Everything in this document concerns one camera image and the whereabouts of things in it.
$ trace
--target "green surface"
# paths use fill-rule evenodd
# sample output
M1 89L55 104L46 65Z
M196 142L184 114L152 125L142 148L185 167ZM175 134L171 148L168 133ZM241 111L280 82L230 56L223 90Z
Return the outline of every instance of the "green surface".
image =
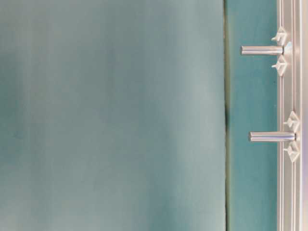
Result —
M221 0L2 0L0 31L0 230L224 231Z
M241 56L241 45L274 45L275 0L226 0L228 231L275 231L277 145L249 131L277 129L276 57Z

